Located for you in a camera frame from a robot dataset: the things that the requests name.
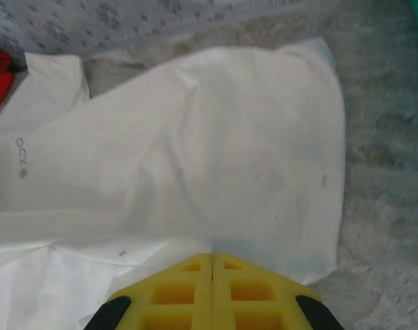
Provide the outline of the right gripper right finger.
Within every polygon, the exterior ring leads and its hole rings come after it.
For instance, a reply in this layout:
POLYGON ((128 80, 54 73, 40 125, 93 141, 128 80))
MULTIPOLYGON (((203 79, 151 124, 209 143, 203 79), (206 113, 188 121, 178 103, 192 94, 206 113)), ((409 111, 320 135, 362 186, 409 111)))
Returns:
POLYGON ((342 329, 311 288, 230 254, 212 258, 214 329, 342 329))

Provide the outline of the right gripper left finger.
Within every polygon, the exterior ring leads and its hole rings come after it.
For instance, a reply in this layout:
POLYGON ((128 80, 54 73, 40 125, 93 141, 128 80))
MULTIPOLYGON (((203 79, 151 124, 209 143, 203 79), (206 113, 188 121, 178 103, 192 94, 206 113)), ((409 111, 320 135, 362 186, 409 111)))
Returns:
POLYGON ((112 294, 88 329, 211 329, 212 255, 196 254, 112 294))

